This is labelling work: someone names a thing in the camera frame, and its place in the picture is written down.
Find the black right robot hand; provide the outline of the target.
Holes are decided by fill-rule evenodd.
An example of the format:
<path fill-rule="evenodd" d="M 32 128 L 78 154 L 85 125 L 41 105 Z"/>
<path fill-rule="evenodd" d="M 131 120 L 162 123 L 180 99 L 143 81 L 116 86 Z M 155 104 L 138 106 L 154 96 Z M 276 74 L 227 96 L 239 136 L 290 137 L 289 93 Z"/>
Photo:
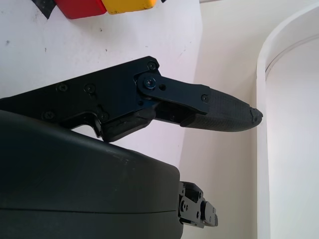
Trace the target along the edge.
<path fill-rule="evenodd" d="M 205 85 L 163 77 L 147 56 L 0 101 L 3 239 L 179 239 L 216 227 L 179 170 L 114 145 L 152 120 L 239 132 L 262 113 Z"/>

